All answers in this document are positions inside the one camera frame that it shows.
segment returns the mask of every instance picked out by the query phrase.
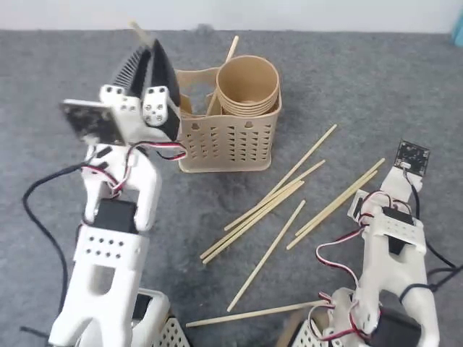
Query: beige basket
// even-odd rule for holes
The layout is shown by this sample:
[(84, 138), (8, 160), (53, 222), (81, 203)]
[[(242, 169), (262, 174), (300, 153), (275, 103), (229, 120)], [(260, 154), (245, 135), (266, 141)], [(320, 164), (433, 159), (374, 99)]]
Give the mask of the beige basket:
[[(218, 67), (199, 71), (177, 70), (180, 87), (195, 83), (215, 86)], [(211, 95), (206, 96), (206, 105)], [(281, 93), (275, 106), (262, 116), (241, 117), (222, 114), (216, 101), (211, 116), (192, 115), (190, 99), (182, 95), (181, 143), (188, 156), (179, 162), (182, 171), (261, 171), (271, 164), (271, 147), (276, 120), (281, 110)]]

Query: wire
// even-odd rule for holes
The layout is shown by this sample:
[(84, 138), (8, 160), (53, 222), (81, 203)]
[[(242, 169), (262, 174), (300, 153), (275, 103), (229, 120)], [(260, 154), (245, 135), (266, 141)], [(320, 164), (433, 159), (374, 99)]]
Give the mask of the wire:
[(432, 269), (428, 271), (426, 276), (429, 278), (433, 277), (434, 275), (437, 275), (438, 273), (451, 273), (454, 271), (454, 268), (452, 267), (438, 267), (437, 269)]
[(388, 200), (389, 200), (389, 207), (392, 207), (392, 198), (391, 198), (391, 196), (388, 193), (386, 193), (385, 191), (383, 191), (383, 190), (375, 190), (374, 192), (371, 192), (370, 194), (368, 194), (363, 199), (362, 204), (360, 205), (360, 215), (362, 215), (363, 205), (367, 202), (368, 199), (370, 199), (375, 194), (382, 194), (382, 195), (386, 196), (388, 198)]
[(405, 201), (394, 199), (394, 200), (392, 200), (392, 202), (393, 202), (393, 205), (395, 205), (395, 206), (397, 206), (397, 203), (401, 204), (402, 206), (405, 206), (407, 208), (407, 210), (408, 210), (408, 214), (409, 215), (412, 214), (412, 209), (410, 208), (410, 206)]
[[(420, 196), (418, 195), (418, 191), (416, 187), (410, 181), (410, 178), (408, 177), (408, 171), (405, 168), (404, 168), (404, 177), (412, 188), (413, 197), (415, 199), (415, 216), (419, 220), (420, 219)], [(442, 262), (445, 262), (450, 267), (456, 267), (456, 265), (453, 262), (446, 259), (441, 253), (439, 253), (428, 240), (426, 240), (426, 247), (431, 251), (431, 253), (433, 253)]]
[(322, 257), (320, 255), (320, 249), (322, 249), (324, 247), (328, 247), (328, 246), (334, 246), (336, 244), (341, 244), (342, 242), (348, 241), (350, 239), (353, 239), (356, 236), (359, 236), (362, 232), (363, 232), (363, 227), (358, 228), (357, 230), (355, 230), (355, 231), (353, 231), (351, 233), (348, 233), (347, 235), (344, 235), (344, 236), (338, 238), (337, 240), (335, 240), (333, 242), (328, 242), (326, 244), (319, 245), (317, 247), (317, 249), (315, 250), (315, 256), (317, 257), (317, 260), (319, 262), (321, 262), (322, 264), (327, 265), (329, 267), (335, 267), (335, 268), (342, 269), (342, 270), (348, 272), (352, 276), (352, 278), (354, 279), (356, 288), (358, 288), (358, 286), (359, 286), (359, 280), (358, 280), (357, 276), (355, 275), (354, 271), (352, 271), (352, 269), (350, 267), (348, 267), (348, 266), (346, 266), (344, 264), (340, 264), (338, 262), (331, 262), (331, 261), (325, 259), (324, 257)]
[(114, 178), (114, 176), (111, 175), (108, 171), (103, 170), (102, 168), (90, 164), (82, 165), (82, 168), (88, 168), (93, 172), (97, 172), (99, 174), (104, 175), (108, 179), (107, 182), (110, 183), (110, 187), (116, 186), (118, 184), (118, 181)]
[[(66, 293), (67, 293), (67, 281), (69, 279), (69, 273), (67, 271), (67, 261), (66, 257), (64, 256), (62, 248), (59, 246), (58, 241), (54, 238), (54, 236), (50, 233), (50, 231), (38, 220), (37, 216), (32, 212), (29, 206), (29, 197), (30, 195), (42, 184), (45, 184), (46, 182), (51, 181), (52, 179), (56, 179), (60, 176), (64, 176), (67, 174), (71, 174), (79, 169), (81, 169), (83, 166), (87, 165), (88, 162), (82, 162), (78, 163), (75, 165), (68, 166), (67, 168), (63, 168), (62, 170), (59, 170), (55, 173), (52, 173), (50, 175), (47, 175), (43, 177), (42, 179), (39, 179), (32, 183), (29, 188), (27, 188), (26, 192), (22, 196), (22, 206), (24, 207), (25, 212), (27, 213), (27, 216), (29, 219), (34, 222), (34, 224), (40, 229), (42, 234), (50, 241), (51, 245), (55, 249), (56, 253), (58, 254), (59, 261), (61, 263), (61, 269), (62, 269), (62, 278), (61, 278), (61, 295), (59, 297), (59, 307), (58, 307), (58, 314), (61, 313), (63, 310), (64, 306), (64, 300), (66, 299)], [(42, 338), (47, 338), (47, 334), (42, 333), (36, 329), (33, 329), (31, 327), (20, 327), (20, 331), (26, 332), (26, 333), (31, 333), (33, 335), (42, 337)]]
[(132, 151), (135, 149), (138, 149), (141, 146), (147, 145), (149, 147), (154, 147), (154, 148), (179, 148), (182, 150), (180, 154), (176, 154), (174, 156), (168, 157), (165, 155), (162, 155), (159, 151), (156, 151), (158, 155), (165, 159), (165, 160), (180, 160), (183, 159), (187, 156), (187, 150), (186, 148), (179, 142), (152, 142), (152, 141), (139, 141), (134, 143), (129, 147), (129, 150), (127, 151), (127, 154), (125, 156), (125, 166), (124, 166), (124, 178), (113, 188), (113, 192), (118, 192), (124, 188), (124, 185), (126, 184), (127, 180), (129, 179), (130, 176), (130, 165), (129, 165), (129, 159), (130, 155), (132, 154)]
[[(320, 297), (322, 296), (325, 296), (327, 294), (324, 294), (324, 293), (319, 293), (318, 294)], [(321, 304), (321, 305), (317, 305), (317, 306), (314, 306), (312, 307), (312, 309), (310, 309), (309, 311), (309, 314), (307, 316), (307, 321), (308, 321), (308, 325), (309, 325), (309, 328), (310, 328), (310, 331), (312, 333), (312, 335), (319, 341), (322, 341), (322, 342), (329, 342), (329, 341), (332, 341), (332, 340), (336, 340), (337, 338), (342, 338), (343, 336), (346, 336), (346, 335), (349, 335), (349, 334), (357, 334), (361, 339), (363, 340), (366, 340), (369, 338), (369, 336), (367, 336), (363, 331), (361, 331), (360, 329), (357, 328), (357, 326), (355, 325), (354, 323), (354, 320), (352, 318), (352, 310), (354, 309), (354, 307), (356, 307), (357, 305), (359, 304), (358, 301), (354, 301), (351, 305), (351, 307), (349, 308), (349, 321), (350, 321), (350, 329), (346, 329), (346, 330), (342, 330), (340, 332), (337, 332), (337, 333), (332, 333), (330, 335), (326, 335), (326, 336), (317, 336), (317, 333), (313, 330), (313, 326), (312, 326), (312, 314), (313, 312), (316, 310), (316, 309), (319, 309), (321, 307), (323, 308), (326, 308), (326, 309), (335, 309), (336, 308), (336, 305), (333, 305), (333, 304)]]

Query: black cable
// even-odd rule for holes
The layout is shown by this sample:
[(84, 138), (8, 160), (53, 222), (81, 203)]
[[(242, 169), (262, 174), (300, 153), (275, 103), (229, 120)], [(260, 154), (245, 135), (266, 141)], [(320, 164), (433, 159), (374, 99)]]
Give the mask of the black cable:
[[(39, 179), (32, 183), (30, 187), (26, 190), (26, 193), (22, 196), (22, 205), (24, 207), (24, 210), (26, 211), (27, 215), (31, 219), (32, 222), (41, 230), (42, 234), (51, 242), (51, 245), (55, 249), (56, 253), (58, 254), (59, 261), (61, 263), (61, 269), (62, 269), (62, 279), (61, 279), (61, 295), (59, 298), (59, 308), (58, 308), (58, 314), (61, 313), (63, 310), (64, 306), (64, 300), (66, 299), (66, 293), (67, 293), (67, 281), (69, 278), (69, 274), (67, 271), (67, 261), (66, 257), (64, 256), (62, 248), (59, 246), (58, 242), (54, 238), (54, 236), (48, 231), (48, 229), (38, 220), (38, 218), (34, 215), (32, 210), (29, 207), (29, 197), (30, 195), (42, 184), (45, 184), (46, 182), (51, 181), (52, 179), (55, 179), (57, 177), (63, 176), (70, 174), (72, 172), (75, 172), (82, 168), (82, 166), (86, 165), (87, 162), (82, 162), (76, 165), (68, 166), (67, 168), (63, 168), (60, 171), (57, 171), (55, 173), (52, 173), (50, 175), (47, 175), (43, 177), (42, 179)], [(41, 338), (46, 338), (46, 343), (45, 346), (48, 346), (48, 335), (45, 333), (42, 333), (41, 331), (38, 331), (36, 329), (33, 329), (31, 327), (20, 327), (20, 331), (25, 332), (25, 333), (31, 333), (33, 335), (36, 335)]]
[(424, 284), (424, 283), (413, 283), (407, 286), (404, 291), (402, 291), (402, 294), (399, 296), (399, 302), (402, 303), (404, 300), (405, 296), (408, 294), (409, 291), (411, 291), (413, 288), (425, 288), (429, 289), (430, 291), (434, 292), (433, 290), (433, 285), (430, 284)]
[[(420, 196), (418, 195), (418, 191), (417, 189), (415, 188), (415, 186), (413, 185), (413, 183), (410, 181), (409, 177), (408, 177), (408, 174), (407, 174), (407, 171), (404, 170), (404, 177), (405, 179), (407, 180), (407, 182), (410, 184), (411, 188), (412, 188), (412, 193), (413, 193), (413, 197), (415, 199), (415, 215), (416, 215), (416, 218), (417, 219), (420, 219)], [(430, 270), (427, 274), (427, 277), (428, 277), (428, 280), (430, 279), (430, 277), (432, 277), (433, 275), (435, 274), (438, 274), (438, 273), (449, 273), (446, 277), (444, 277), (443, 279), (441, 279), (439, 282), (437, 283), (431, 283), (431, 284), (424, 284), (424, 283), (413, 283), (409, 286), (407, 286), (404, 291), (402, 292), (402, 294), (400, 295), (399, 297), (399, 301), (400, 303), (402, 303), (402, 301), (404, 300), (405, 296), (413, 289), (413, 288), (426, 288), (426, 289), (429, 289), (431, 290), (433, 293), (435, 293), (436, 291), (438, 291), (445, 283), (447, 283), (448, 281), (450, 281), (452, 278), (454, 278), (455, 276), (457, 276), (461, 271), (463, 271), (463, 265), (459, 266), (459, 267), (456, 267), (456, 265), (451, 262), (450, 260), (446, 259), (442, 254), (440, 254), (439, 252), (437, 252), (434, 247), (428, 242), (426, 241), (426, 247), (438, 258), (440, 259), (442, 262), (446, 263), (449, 267), (440, 267), (440, 268), (437, 268), (437, 269), (433, 269), (433, 270)]]
[(427, 277), (429, 279), (434, 275), (437, 275), (438, 273), (451, 273), (452, 271), (454, 271), (452, 267), (438, 267), (437, 269), (432, 269), (428, 271)]
[(437, 282), (434, 286), (436, 287), (436, 291), (441, 287), (443, 286), (444, 284), (446, 284), (447, 282), (449, 282), (453, 277), (455, 277), (456, 275), (458, 275), (461, 271), (463, 271), (463, 265), (460, 265), (459, 267), (457, 267), (456, 269), (452, 269), (453, 271), (448, 274), (446, 277), (444, 277), (442, 280), (440, 280), (439, 282)]
[(49, 338), (49, 335), (48, 334), (45, 334), (37, 329), (34, 329), (33, 327), (20, 327), (20, 331), (21, 332), (24, 332), (24, 333), (29, 333), (29, 334), (32, 334), (32, 335), (35, 335), (37, 336), (38, 338), (46, 338), (48, 340)]
[[(415, 188), (415, 186), (413, 185), (413, 183), (410, 181), (410, 179), (408, 178), (408, 174), (407, 174), (407, 171), (404, 171), (404, 176), (405, 176), (405, 179), (408, 181), (408, 183), (410, 184), (411, 188), (412, 188), (412, 193), (413, 193), (413, 197), (415, 199), (415, 216), (417, 219), (420, 219), (420, 196), (418, 195), (418, 191), (417, 189)], [(453, 267), (455, 268), (456, 265), (451, 262), (450, 260), (446, 259), (441, 253), (439, 253), (431, 243), (429, 243), (428, 240), (426, 240), (426, 247), (431, 251), (431, 253), (433, 253), (438, 259), (440, 259), (442, 262), (445, 262), (448, 266), (450, 267)]]

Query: red and white wire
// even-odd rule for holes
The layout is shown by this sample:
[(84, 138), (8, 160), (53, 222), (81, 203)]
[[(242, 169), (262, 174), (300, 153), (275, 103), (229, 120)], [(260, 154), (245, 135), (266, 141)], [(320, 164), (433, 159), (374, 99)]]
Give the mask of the red and white wire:
[(354, 323), (354, 319), (352, 317), (352, 310), (354, 309), (354, 307), (356, 307), (357, 305), (359, 304), (358, 301), (354, 301), (352, 302), (352, 305), (351, 307), (349, 308), (349, 323), (351, 325), (350, 329), (346, 329), (346, 330), (342, 330), (342, 331), (339, 331), (337, 333), (332, 333), (330, 335), (326, 335), (326, 336), (317, 336), (316, 332), (313, 330), (312, 328), (312, 324), (311, 324), (311, 320), (312, 320), (312, 313), (320, 308), (320, 307), (324, 307), (326, 309), (335, 309), (336, 306), (333, 305), (333, 304), (321, 304), (321, 305), (317, 305), (317, 306), (314, 306), (310, 311), (309, 311), (309, 314), (307, 316), (307, 321), (309, 323), (309, 328), (310, 328), (310, 331), (312, 332), (312, 335), (315, 336), (315, 338), (319, 341), (323, 341), (323, 342), (328, 342), (328, 341), (332, 341), (332, 340), (336, 340), (337, 338), (342, 338), (343, 336), (345, 335), (350, 335), (350, 334), (357, 334), (357, 336), (359, 336), (361, 339), (365, 340), (365, 339), (368, 339), (368, 335), (366, 335), (363, 331), (361, 331), (360, 329), (357, 328), (357, 326), (355, 325)]
[(362, 201), (362, 206), (360, 207), (360, 214), (362, 214), (362, 208), (363, 206), (365, 205), (365, 203), (367, 202), (368, 199), (371, 199), (371, 197), (373, 197), (374, 195), (377, 195), (377, 194), (382, 194), (384, 196), (386, 196), (389, 200), (389, 207), (392, 207), (392, 198), (391, 198), (391, 195), (389, 195), (388, 193), (386, 193), (385, 191), (383, 190), (375, 190), (374, 192), (371, 192), (370, 194), (368, 194)]
[(159, 154), (159, 156), (161, 156), (161, 158), (163, 159), (166, 159), (166, 160), (180, 160), (180, 159), (183, 159), (187, 156), (187, 151), (186, 151), (186, 148), (179, 142), (152, 142), (152, 141), (139, 141), (139, 142), (136, 142), (134, 143), (133, 145), (131, 145), (129, 147), (129, 150), (127, 151), (127, 154), (126, 154), (126, 157), (125, 157), (125, 166), (124, 166), (124, 178), (114, 187), (114, 192), (118, 192), (120, 190), (122, 190), (122, 188), (124, 188), (124, 185), (126, 184), (127, 180), (129, 179), (129, 176), (130, 176), (130, 170), (131, 170), (131, 167), (129, 165), (129, 159), (130, 159), (130, 155), (132, 154), (132, 151), (135, 149), (135, 148), (138, 148), (138, 147), (142, 147), (142, 146), (149, 146), (149, 147), (153, 147), (153, 148), (179, 148), (181, 150), (183, 150), (183, 152), (179, 153), (179, 154), (176, 154), (172, 157), (166, 157), (162, 154)]
[(398, 199), (392, 200), (393, 206), (397, 206), (397, 203), (402, 204), (402, 206), (405, 206), (406, 209), (408, 210), (409, 215), (412, 214), (412, 209), (410, 208), (410, 206), (405, 201), (398, 200)]
[(319, 262), (321, 262), (322, 264), (324, 265), (327, 265), (327, 266), (330, 266), (330, 267), (335, 267), (335, 268), (338, 268), (338, 269), (342, 269), (346, 272), (348, 272), (352, 278), (354, 278), (354, 282), (355, 282), (355, 287), (357, 288), (359, 286), (359, 280), (357, 278), (357, 276), (355, 275), (354, 271), (352, 271), (352, 269), (344, 264), (340, 264), (338, 262), (331, 262), (327, 259), (325, 259), (324, 257), (322, 257), (320, 255), (320, 250), (324, 247), (328, 247), (328, 246), (334, 246), (334, 245), (337, 245), (337, 244), (341, 244), (345, 241), (348, 241), (350, 239), (353, 239), (354, 237), (357, 237), (359, 236), (363, 231), (363, 228), (359, 228), (351, 233), (348, 233), (347, 235), (344, 235), (342, 237), (340, 237), (339, 239), (333, 241), (333, 242), (328, 242), (326, 244), (321, 244), (320, 246), (317, 247), (317, 249), (315, 250), (315, 256), (317, 257), (317, 260)]
[(355, 329), (350, 328), (350, 329), (342, 330), (342, 331), (340, 331), (338, 333), (333, 333), (333, 334), (330, 334), (330, 335), (327, 335), (327, 336), (318, 336), (317, 333), (313, 330), (313, 327), (312, 327), (312, 314), (316, 309), (319, 309), (321, 307), (326, 308), (326, 309), (335, 309), (335, 306), (331, 305), (331, 304), (321, 304), (321, 305), (314, 306), (314, 307), (312, 307), (312, 309), (310, 309), (309, 314), (307, 316), (307, 321), (308, 321), (308, 324), (309, 324), (309, 329), (312, 332), (312, 335), (317, 340), (327, 342), (327, 341), (335, 340), (337, 338), (342, 338), (343, 336), (348, 335), (348, 334), (355, 333)]
[(114, 190), (114, 187), (116, 187), (119, 184), (119, 182), (108, 171), (90, 164), (84, 165), (82, 166), (82, 168), (87, 168), (92, 172), (96, 172), (106, 177), (106, 183), (108, 184), (108, 187), (111, 190), (111, 198), (115, 198), (120, 195), (120, 192)]

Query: perforated plastic panel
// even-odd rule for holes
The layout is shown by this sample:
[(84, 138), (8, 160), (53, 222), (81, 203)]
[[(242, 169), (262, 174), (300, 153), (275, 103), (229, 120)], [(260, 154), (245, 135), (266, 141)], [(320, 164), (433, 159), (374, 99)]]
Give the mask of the perforated plastic panel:
[(420, 252), (426, 252), (424, 232), (417, 226), (411, 226), (386, 215), (378, 215), (373, 219), (372, 230), (376, 234), (393, 236), (409, 244), (414, 244)]
[[(313, 324), (313, 329), (318, 333), (316, 325)], [(310, 331), (309, 321), (305, 320), (294, 339), (292, 347), (328, 347), (328, 342), (319, 341)]]
[(159, 346), (153, 347), (190, 347), (187, 337), (176, 318), (169, 318), (161, 332)]
[(134, 270), (143, 266), (147, 250), (144, 236), (82, 226), (74, 260)]
[[(177, 71), (177, 78), (181, 88), (199, 82), (215, 87), (216, 70)], [(188, 156), (179, 162), (180, 168), (190, 173), (265, 170), (271, 164), (281, 103), (279, 93), (278, 101), (262, 116), (234, 116), (219, 114), (220, 111), (210, 116), (191, 115), (190, 99), (183, 95), (180, 141)]]

